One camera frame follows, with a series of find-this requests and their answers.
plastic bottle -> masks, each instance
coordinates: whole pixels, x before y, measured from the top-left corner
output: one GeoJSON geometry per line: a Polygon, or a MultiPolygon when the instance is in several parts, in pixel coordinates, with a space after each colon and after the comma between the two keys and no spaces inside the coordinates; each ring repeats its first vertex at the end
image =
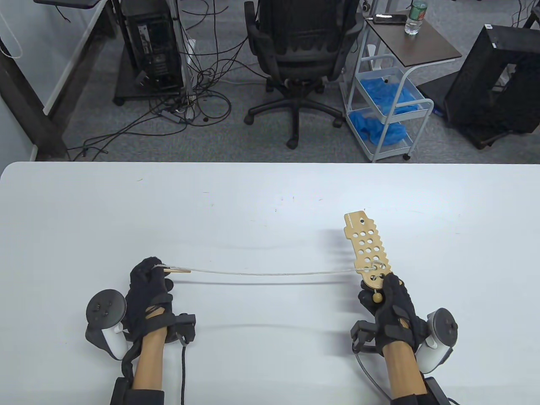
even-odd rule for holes
{"type": "Polygon", "coordinates": [[[428,9],[427,0],[413,0],[410,7],[409,18],[405,24],[405,32],[409,35],[416,35],[420,31],[426,11],[428,9]]]}

gloved hand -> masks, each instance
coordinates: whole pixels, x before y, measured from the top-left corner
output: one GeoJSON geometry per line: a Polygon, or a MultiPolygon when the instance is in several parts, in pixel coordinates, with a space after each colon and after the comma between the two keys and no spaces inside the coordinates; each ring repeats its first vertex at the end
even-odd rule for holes
{"type": "Polygon", "coordinates": [[[427,323],[416,316],[414,305],[405,285],[394,274],[389,273],[382,284],[383,301],[373,302],[373,290],[362,281],[358,294],[360,303],[375,317],[377,333],[375,348],[382,355],[382,348],[395,341],[408,343],[416,352],[418,346],[429,335],[427,323]]]}
{"type": "Polygon", "coordinates": [[[172,312],[172,295],[168,292],[174,284],[165,278],[162,267],[154,268],[158,264],[162,264],[158,258],[147,258],[131,271],[124,318],[124,327],[131,335],[130,340],[137,340],[146,334],[146,318],[153,311],[163,308],[165,313],[172,312]]]}

chair wheel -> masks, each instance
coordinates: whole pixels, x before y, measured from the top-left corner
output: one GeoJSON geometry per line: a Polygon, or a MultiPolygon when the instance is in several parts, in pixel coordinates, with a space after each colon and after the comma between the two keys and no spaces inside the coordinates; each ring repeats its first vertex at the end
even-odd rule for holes
{"type": "Polygon", "coordinates": [[[334,128],[341,128],[341,125],[343,125],[343,118],[334,119],[332,125],[334,125],[334,128]]]}
{"type": "Polygon", "coordinates": [[[266,78],[266,92],[272,93],[274,91],[274,83],[272,82],[272,78],[267,77],[266,78]]]}
{"type": "Polygon", "coordinates": [[[246,114],[246,116],[244,117],[244,124],[253,125],[254,122],[255,122],[255,117],[249,113],[246,114]]]}
{"type": "Polygon", "coordinates": [[[295,150],[298,147],[298,139],[291,138],[286,143],[287,147],[291,150],[295,150]]]}

forearm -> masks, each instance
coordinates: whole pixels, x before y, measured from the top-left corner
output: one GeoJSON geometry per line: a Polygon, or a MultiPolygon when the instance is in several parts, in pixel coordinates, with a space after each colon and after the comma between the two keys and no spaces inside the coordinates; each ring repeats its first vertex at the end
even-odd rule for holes
{"type": "MultiPolygon", "coordinates": [[[[147,318],[160,315],[163,308],[154,311],[147,318]]],[[[158,329],[143,337],[143,347],[135,371],[132,389],[151,389],[161,391],[163,381],[163,349],[167,328],[158,329]]]]}
{"type": "Polygon", "coordinates": [[[388,369],[392,398],[427,394],[411,346],[405,342],[393,342],[386,345],[382,352],[388,369]]]}

chair base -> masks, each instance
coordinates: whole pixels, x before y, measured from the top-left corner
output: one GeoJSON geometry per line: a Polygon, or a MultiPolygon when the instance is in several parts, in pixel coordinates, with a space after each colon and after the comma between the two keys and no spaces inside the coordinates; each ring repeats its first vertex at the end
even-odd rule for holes
{"type": "Polygon", "coordinates": [[[289,108],[293,113],[293,134],[286,143],[289,149],[296,149],[296,147],[298,146],[298,141],[300,138],[299,129],[301,108],[318,110],[331,115],[335,118],[333,122],[335,128],[340,128],[343,125],[345,118],[341,111],[329,107],[325,104],[306,99],[306,96],[312,90],[315,90],[316,92],[322,92],[324,90],[324,86],[322,86],[321,81],[310,83],[290,82],[287,86],[284,86],[282,84],[273,84],[271,82],[271,79],[268,79],[266,84],[266,90],[268,91],[270,87],[278,89],[284,97],[277,101],[261,104],[257,107],[249,109],[246,117],[244,118],[244,123],[247,125],[252,125],[255,121],[255,116],[262,112],[281,108],[289,108]]]}

